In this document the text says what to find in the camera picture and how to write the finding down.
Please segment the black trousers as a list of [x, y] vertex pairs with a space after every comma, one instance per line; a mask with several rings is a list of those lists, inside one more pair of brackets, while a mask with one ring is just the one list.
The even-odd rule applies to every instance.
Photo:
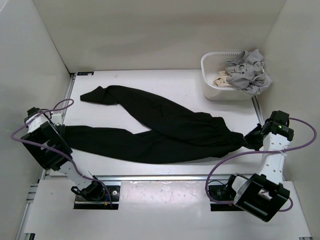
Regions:
[[241, 133], [228, 129], [222, 117], [193, 112], [167, 98], [120, 85], [97, 87], [80, 100], [121, 105], [148, 131], [65, 126], [61, 135], [69, 147], [104, 157], [143, 164], [171, 164], [222, 158], [245, 145]]

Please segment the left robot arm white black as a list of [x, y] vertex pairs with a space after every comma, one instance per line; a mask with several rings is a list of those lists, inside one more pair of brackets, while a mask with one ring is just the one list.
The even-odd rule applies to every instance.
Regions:
[[27, 133], [20, 138], [22, 144], [45, 170], [65, 175], [74, 182], [71, 191], [87, 201], [103, 200], [107, 191], [103, 184], [88, 171], [75, 166], [73, 151], [62, 138], [63, 114], [33, 107], [24, 119]]

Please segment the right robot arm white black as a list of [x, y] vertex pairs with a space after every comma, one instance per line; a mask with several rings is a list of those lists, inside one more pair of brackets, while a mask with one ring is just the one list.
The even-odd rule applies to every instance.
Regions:
[[289, 114], [281, 110], [273, 111], [263, 125], [257, 124], [243, 139], [246, 148], [262, 154], [258, 172], [249, 178], [232, 174], [221, 193], [211, 194], [207, 179], [207, 197], [217, 204], [232, 204], [269, 222], [290, 199], [290, 191], [283, 185], [285, 150], [294, 137], [289, 124]]

